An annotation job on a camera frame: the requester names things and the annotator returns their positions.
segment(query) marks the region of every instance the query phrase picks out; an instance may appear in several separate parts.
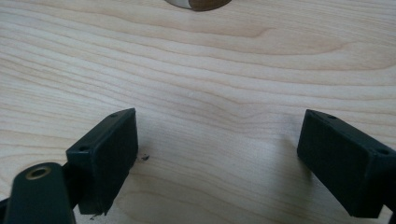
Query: wood grain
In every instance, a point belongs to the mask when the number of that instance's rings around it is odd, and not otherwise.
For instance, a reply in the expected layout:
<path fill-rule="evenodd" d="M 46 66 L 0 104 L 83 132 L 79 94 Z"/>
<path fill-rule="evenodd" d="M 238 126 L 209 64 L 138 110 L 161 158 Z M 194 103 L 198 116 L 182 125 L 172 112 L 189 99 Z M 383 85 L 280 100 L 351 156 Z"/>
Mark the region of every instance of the wood grain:
<path fill-rule="evenodd" d="M 297 159 L 307 108 L 396 148 L 396 2 L 0 2 L 0 196 L 104 116 L 140 150 L 106 217 L 78 223 L 387 223 L 350 217 Z"/>

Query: screw hole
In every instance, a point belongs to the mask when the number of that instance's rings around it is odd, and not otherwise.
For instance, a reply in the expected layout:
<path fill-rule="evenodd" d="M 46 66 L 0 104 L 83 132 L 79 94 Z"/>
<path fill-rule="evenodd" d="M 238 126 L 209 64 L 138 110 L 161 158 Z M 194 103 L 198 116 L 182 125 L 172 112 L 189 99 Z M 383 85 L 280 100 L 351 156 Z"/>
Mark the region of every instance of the screw hole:
<path fill-rule="evenodd" d="M 386 149 L 383 149 L 383 148 L 377 149 L 376 151 L 381 153 L 381 154 L 384 154 L 384 155 L 388 155 L 389 154 L 389 151 L 386 150 Z"/>
<path fill-rule="evenodd" d="M 34 170 L 31 170 L 29 173 L 27 173 L 26 179 L 28 180 L 39 179 L 43 176 L 46 176 L 49 173 L 50 173 L 50 168 L 48 166 L 37 167 Z"/>
<path fill-rule="evenodd" d="M 83 146 L 83 147 L 80 147 L 78 150 L 79 151 L 88 151 L 88 150 L 90 150 L 90 148 L 87 146 Z"/>

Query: light wood surface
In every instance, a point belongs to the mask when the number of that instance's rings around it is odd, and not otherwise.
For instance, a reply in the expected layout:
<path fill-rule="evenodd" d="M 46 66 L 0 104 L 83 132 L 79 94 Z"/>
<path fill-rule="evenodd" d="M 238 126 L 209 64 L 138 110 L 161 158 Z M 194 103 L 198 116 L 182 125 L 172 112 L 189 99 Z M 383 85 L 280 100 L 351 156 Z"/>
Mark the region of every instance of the light wood surface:
<path fill-rule="evenodd" d="M 78 223 L 387 223 L 350 217 L 297 159 L 307 108 L 396 148 L 396 1 L 0 2 L 0 196 L 118 110 L 139 146 Z"/>

